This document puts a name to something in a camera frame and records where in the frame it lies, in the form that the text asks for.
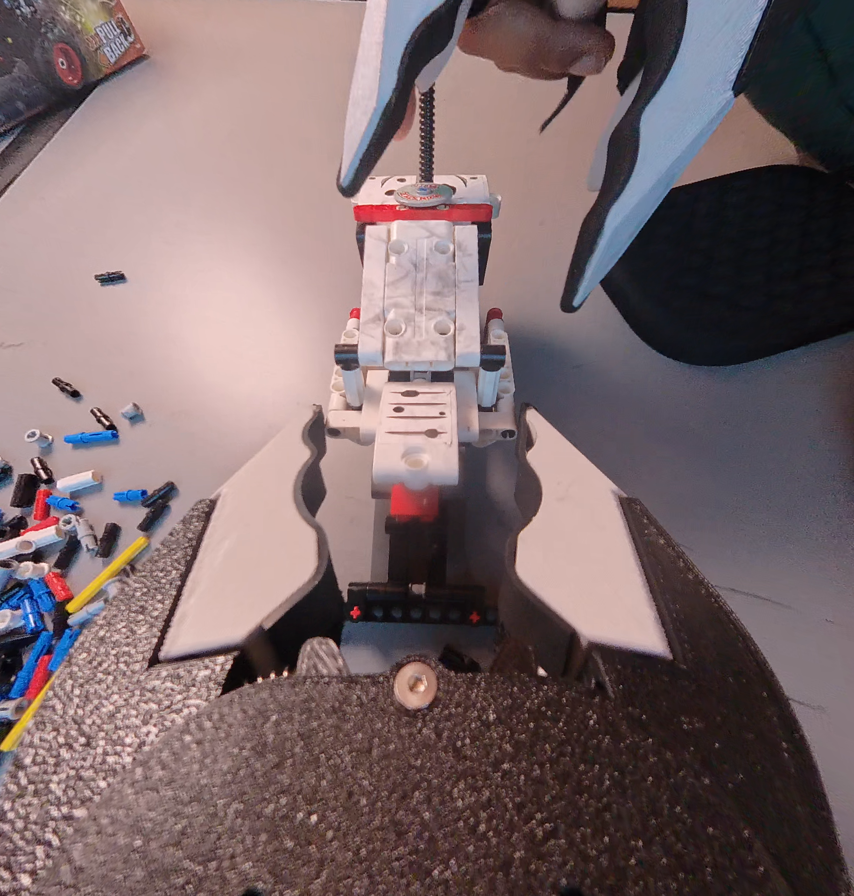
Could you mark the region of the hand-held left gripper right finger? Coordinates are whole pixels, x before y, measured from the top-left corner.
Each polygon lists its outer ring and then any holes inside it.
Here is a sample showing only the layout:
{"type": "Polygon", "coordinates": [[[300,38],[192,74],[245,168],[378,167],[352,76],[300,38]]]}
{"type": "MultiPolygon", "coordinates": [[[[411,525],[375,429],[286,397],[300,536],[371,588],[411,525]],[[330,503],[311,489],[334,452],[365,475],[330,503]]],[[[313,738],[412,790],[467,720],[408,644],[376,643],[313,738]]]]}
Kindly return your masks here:
{"type": "Polygon", "coordinates": [[[533,407],[521,409],[516,457],[515,584],[583,646],[672,659],[624,492],[533,407]]]}

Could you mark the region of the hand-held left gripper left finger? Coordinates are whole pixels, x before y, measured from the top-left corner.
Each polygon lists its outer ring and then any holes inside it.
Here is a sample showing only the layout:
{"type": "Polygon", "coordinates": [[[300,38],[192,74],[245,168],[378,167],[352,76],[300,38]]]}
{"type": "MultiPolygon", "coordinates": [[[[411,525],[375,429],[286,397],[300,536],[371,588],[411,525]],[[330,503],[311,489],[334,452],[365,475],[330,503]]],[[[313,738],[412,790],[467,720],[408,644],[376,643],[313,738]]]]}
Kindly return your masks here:
{"type": "Polygon", "coordinates": [[[276,664],[256,642],[286,614],[287,663],[297,641],[331,632],[332,562],[316,520],[326,494],[325,448],[323,410],[303,406],[213,495],[160,661],[246,648],[255,663],[276,664]]]}

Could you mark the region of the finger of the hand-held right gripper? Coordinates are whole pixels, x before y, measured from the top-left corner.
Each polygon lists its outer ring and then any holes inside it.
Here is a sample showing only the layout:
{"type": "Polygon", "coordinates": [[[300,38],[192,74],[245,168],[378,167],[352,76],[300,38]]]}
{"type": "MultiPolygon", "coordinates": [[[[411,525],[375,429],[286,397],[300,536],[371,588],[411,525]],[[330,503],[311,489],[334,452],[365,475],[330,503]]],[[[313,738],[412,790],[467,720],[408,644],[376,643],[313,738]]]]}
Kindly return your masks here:
{"type": "Polygon", "coordinates": [[[367,1],[336,185],[352,197],[405,117],[411,92],[425,91],[452,55],[471,1],[367,1]]]}
{"type": "Polygon", "coordinates": [[[560,300],[574,312],[612,270],[730,111],[769,2],[643,2],[644,57],[599,140],[586,214],[560,300]]]}

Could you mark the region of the toy brick vehicle model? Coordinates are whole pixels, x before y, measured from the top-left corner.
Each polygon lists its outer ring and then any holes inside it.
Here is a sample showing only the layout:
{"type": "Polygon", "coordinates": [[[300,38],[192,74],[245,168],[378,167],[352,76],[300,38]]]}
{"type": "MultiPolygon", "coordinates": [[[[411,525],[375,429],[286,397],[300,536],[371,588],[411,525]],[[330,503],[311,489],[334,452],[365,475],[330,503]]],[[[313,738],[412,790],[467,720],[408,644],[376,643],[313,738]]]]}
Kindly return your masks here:
{"type": "Polygon", "coordinates": [[[362,287],[325,429],[371,449],[376,510],[348,623],[498,631],[498,598],[467,569],[463,475],[468,453],[517,438],[503,313],[480,309],[500,206],[470,173],[373,175],[353,198],[362,287]]]}

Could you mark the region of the person's right forearm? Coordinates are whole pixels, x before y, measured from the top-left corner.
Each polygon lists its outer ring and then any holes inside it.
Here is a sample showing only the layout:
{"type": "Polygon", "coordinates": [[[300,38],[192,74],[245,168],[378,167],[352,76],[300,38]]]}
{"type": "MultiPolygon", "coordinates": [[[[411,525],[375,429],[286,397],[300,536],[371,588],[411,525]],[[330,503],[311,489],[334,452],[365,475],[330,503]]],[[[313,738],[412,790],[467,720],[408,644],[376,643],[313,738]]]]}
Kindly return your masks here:
{"type": "Polygon", "coordinates": [[[744,93],[800,155],[854,183],[854,1],[803,2],[744,93]]]}

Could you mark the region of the grey desk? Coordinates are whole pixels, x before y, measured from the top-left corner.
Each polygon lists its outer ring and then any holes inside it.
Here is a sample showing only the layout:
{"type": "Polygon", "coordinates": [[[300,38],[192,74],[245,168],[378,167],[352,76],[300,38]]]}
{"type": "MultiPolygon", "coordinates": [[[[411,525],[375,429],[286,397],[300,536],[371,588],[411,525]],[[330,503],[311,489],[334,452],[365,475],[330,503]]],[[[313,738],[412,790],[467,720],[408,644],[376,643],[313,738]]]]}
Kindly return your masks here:
{"type": "MultiPolygon", "coordinates": [[[[360,5],[126,2],[149,57],[100,85],[0,199],[0,449],[84,402],[144,421],[114,454],[181,490],[165,532],[325,402],[358,303],[335,189],[360,5]],[[98,285],[122,271],[127,283],[98,285]]],[[[854,334],[738,367],[674,363],[599,289],[559,309],[615,66],[563,93],[456,54],[437,169],[502,196],[483,302],[516,396],[634,495],[769,658],[854,878],[854,334]]]]}

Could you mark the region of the person's right hand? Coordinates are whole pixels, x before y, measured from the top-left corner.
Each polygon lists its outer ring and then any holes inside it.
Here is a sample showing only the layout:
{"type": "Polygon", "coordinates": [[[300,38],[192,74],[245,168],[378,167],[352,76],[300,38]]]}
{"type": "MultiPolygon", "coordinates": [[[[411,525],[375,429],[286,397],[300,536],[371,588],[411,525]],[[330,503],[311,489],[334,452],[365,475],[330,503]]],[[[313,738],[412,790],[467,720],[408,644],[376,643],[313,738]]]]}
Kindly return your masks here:
{"type": "Polygon", "coordinates": [[[501,71],[555,81],[600,73],[612,59],[612,34],[594,22],[602,1],[494,1],[466,20],[457,47],[501,71]]]}

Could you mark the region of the pile of small brick parts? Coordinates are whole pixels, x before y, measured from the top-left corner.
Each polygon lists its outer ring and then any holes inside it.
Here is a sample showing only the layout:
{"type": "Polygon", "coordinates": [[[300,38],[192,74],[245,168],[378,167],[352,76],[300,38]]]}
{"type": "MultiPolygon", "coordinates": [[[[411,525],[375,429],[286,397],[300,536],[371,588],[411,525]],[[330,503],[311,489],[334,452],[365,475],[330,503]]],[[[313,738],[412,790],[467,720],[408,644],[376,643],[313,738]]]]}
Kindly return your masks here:
{"type": "Polygon", "coordinates": [[[108,413],[62,378],[63,425],[35,416],[0,449],[0,764],[121,578],[147,551],[178,486],[114,454],[144,421],[135,402],[108,413]]]}

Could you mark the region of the toy set cardboard box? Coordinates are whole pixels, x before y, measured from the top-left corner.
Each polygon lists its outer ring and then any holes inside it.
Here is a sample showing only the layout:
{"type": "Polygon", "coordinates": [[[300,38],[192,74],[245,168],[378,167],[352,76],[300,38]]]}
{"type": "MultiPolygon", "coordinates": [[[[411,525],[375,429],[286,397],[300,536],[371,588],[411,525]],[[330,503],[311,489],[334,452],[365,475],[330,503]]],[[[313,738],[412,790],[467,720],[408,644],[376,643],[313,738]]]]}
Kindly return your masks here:
{"type": "Polygon", "coordinates": [[[0,134],[145,55],[119,1],[0,1],[0,134]]]}

